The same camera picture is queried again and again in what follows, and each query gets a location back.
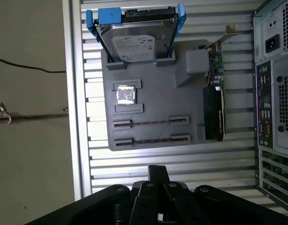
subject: wall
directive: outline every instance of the wall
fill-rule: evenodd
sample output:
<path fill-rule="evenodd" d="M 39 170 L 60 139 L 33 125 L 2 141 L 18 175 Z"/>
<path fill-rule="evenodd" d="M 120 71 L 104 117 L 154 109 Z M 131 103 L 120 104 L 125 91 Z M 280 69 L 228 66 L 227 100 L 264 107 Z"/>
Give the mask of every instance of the wall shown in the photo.
<path fill-rule="evenodd" d="M 0 0 L 0 58 L 65 70 L 61 0 Z M 62 113 L 65 74 L 0 63 L 0 102 L 21 114 Z M 73 202 L 68 118 L 0 125 L 0 225 Z"/>

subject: metal bracket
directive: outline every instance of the metal bracket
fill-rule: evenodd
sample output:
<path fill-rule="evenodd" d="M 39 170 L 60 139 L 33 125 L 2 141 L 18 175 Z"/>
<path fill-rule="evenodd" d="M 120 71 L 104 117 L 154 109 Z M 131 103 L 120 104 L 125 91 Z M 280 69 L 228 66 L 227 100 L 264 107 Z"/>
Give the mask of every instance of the metal bracket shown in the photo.
<path fill-rule="evenodd" d="M 222 42 L 230 39 L 231 37 L 233 37 L 235 35 L 238 35 L 239 32 L 237 30 L 237 27 L 238 27 L 238 25 L 228 25 L 228 26 L 226 26 L 225 27 L 225 35 L 222 38 L 220 38 L 219 40 L 208 44 L 206 47 L 204 47 L 204 49 L 208 49 L 209 47 L 211 47 L 212 45 L 215 45 L 215 44 L 221 44 Z"/>

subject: hard drive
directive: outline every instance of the hard drive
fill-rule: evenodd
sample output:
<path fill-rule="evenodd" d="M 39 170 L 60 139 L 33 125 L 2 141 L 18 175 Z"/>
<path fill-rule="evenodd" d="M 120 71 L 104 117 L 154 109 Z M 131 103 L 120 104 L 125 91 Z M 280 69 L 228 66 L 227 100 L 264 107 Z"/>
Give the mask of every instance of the hard drive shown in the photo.
<path fill-rule="evenodd" d="M 155 61 L 167 58 L 175 37 L 185 22 L 183 4 L 166 9 L 132 9 L 121 14 L 121 8 L 100 8 L 93 20 L 87 10 L 87 28 L 106 50 L 111 62 Z"/>

